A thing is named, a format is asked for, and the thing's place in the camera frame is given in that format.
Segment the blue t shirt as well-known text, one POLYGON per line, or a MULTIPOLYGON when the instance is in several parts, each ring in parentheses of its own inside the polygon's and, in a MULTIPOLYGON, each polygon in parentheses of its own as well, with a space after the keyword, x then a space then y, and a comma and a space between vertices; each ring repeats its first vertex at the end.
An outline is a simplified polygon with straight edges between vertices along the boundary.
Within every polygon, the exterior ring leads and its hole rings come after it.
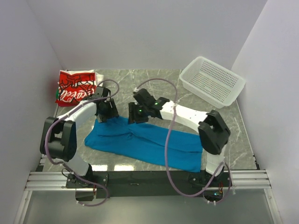
MULTIPOLYGON (((95 121, 93 130, 85 138, 85 145, 94 150, 163 166, 167 131, 148 123, 129 124, 124 117, 112 118, 104 123, 95 121)), ((199 172, 203 152, 199 136, 175 130, 171 134, 169 167, 199 172)))

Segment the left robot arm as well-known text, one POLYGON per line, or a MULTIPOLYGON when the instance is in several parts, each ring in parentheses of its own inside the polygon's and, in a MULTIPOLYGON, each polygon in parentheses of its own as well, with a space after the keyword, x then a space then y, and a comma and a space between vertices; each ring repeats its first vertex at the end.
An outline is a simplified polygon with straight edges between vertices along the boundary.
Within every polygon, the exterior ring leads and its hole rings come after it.
POLYGON ((63 165, 71 172, 69 179, 87 188, 95 183, 92 166, 77 153, 77 129, 90 117, 98 122, 119 117, 111 91, 98 86, 95 93, 85 97, 68 113, 57 118, 48 117, 44 122, 40 152, 48 155, 53 163, 63 165))

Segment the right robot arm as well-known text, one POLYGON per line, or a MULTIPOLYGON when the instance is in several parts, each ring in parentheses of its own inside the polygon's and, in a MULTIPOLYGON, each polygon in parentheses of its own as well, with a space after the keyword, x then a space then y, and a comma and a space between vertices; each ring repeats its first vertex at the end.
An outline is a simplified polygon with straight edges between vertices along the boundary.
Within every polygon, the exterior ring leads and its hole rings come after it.
POLYGON ((133 92, 134 103, 129 103, 129 123, 145 123, 149 118, 170 121, 170 127, 166 133, 164 144, 164 164, 170 166, 169 150, 172 129, 175 123, 184 125, 197 132, 200 144, 207 153, 207 161, 204 170, 203 184, 216 186, 221 182, 221 176, 226 166, 224 152, 226 150, 231 131, 222 116, 216 110, 210 112, 197 111, 167 98, 155 99, 142 88, 133 92))

